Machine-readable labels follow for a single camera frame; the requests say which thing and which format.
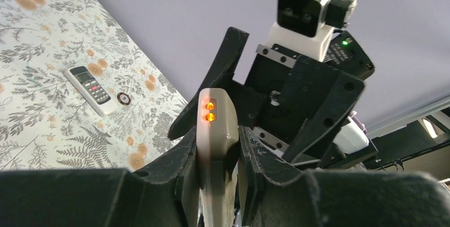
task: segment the tablecloth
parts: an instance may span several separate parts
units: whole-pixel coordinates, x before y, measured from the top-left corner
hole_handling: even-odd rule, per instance
[[[131,104],[97,115],[63,74],[79,65]],[[0,170],[139,169],[185,104],[97,0],[0,0]]]

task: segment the orange light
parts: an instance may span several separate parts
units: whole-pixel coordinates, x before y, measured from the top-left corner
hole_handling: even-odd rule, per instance
[[[208,104],[206,105],[206,109],[207,109],[207,110],[213,110],[213,109],[214,109],[214,104],[213,104],[212,102],[208,103]]]
[[[206,114],[206,120],[211,122],[211,121],[214,121],[214,119],[215,119],[215,116],[213,113]]]

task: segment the black camera module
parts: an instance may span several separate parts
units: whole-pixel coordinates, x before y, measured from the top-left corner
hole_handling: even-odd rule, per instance
[[[314,37],[322,7],[314,0],[278,0],[278,24],[299,34]]]

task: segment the camera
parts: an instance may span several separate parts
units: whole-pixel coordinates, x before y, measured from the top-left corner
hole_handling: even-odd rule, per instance
[[[331,0],[278,0],[277,23],[288,30],[313,38],[325,25]]]

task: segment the white remote control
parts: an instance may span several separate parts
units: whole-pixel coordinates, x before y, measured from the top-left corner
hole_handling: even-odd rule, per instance
[[[105,117],[117,109],[117,104],[85,66],[69,68],[64,75],[100,116]]]

